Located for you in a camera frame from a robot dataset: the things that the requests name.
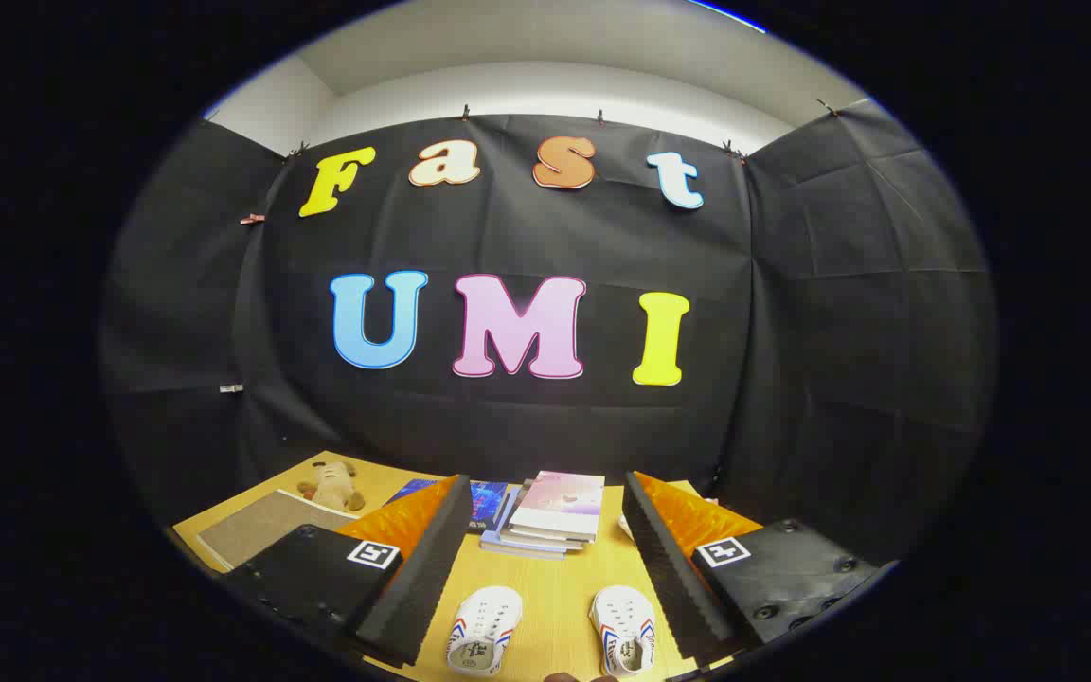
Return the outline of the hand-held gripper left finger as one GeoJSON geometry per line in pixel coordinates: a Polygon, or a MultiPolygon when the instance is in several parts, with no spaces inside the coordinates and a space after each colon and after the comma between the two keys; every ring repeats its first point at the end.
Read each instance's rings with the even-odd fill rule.
{"type": "Polygon", "coordinates": [[[221,585],[321,651],[415,665],[471,513],[471,480],[447,476],[341,526],[298,524],[221,585]]]}

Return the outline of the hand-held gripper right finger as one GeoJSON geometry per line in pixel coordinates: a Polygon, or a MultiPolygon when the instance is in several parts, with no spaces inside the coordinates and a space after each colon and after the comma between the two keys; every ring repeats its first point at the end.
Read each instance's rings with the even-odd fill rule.
{"type": "Polygon", "coordinates": [[[822,625],[880,569],[804,521],[750,521],[642,472],[622,510],[679,653],[752,656],[822,625]]]}

